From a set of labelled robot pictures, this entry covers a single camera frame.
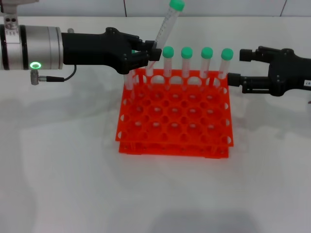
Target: white table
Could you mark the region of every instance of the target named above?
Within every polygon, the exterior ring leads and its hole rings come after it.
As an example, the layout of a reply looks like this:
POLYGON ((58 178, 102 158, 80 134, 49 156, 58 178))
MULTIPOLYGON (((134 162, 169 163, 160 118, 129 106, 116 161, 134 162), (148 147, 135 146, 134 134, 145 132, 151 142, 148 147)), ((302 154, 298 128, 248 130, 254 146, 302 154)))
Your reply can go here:
MULTIPOLYGON (((21 17, 26 25, 101 33, 108 26, 154 39, 162 18, 21 17)), ((260 45, 311 57, 311 18, 180 18, 168 41, 200 50, 232 48, 231 72, 266 75, 242 63, 260 45)), ((41 74, 67 76, 72 67, 41 74)), ((114 142, 122 76, 78 67, 66 83, 31 86, 29 72, 1 71, 1 233, 309 233, 311 93, 281 98, 231 88, 235 147, 227 160, 118 154, 114 142)))

